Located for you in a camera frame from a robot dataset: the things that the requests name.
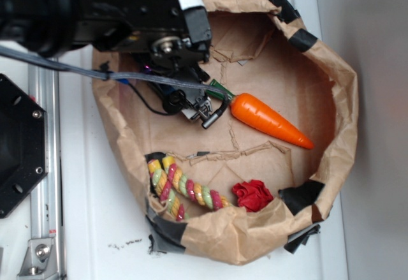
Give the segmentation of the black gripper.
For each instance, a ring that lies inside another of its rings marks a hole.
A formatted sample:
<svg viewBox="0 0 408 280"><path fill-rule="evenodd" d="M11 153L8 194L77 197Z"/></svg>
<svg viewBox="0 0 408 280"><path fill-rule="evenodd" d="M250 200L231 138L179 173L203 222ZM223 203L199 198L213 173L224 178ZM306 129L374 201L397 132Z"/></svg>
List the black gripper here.
<svg viewBox="0 0 408 280"><path fill-rule="evenodd" d="M183 8L180 0L76 2L75 45L143 54L171 70L209 60L212 32L202 4Z"/></svg>

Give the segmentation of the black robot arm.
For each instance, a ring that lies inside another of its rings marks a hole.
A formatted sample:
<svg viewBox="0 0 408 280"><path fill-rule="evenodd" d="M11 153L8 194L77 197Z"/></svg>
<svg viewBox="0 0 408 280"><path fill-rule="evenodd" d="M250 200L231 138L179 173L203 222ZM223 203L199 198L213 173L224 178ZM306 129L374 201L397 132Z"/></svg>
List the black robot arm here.
<svg viewBox="0 0 408 280"><path fill-rule="evenodd" d="M208 61L212 33L204 6L180 0L1 0L1 39L43 57L92 45L175 70Z"/></svg>

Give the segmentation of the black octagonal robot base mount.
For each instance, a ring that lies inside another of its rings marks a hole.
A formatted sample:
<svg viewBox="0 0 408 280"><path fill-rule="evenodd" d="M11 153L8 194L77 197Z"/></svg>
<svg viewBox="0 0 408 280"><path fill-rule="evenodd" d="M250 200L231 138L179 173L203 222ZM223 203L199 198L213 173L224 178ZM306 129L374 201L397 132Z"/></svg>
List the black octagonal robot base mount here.
<svg viewBox="0 0 408 280"><path fill-rule="evenodd" d="M1 218L46 176L46 111L1 75Z"/></svg>

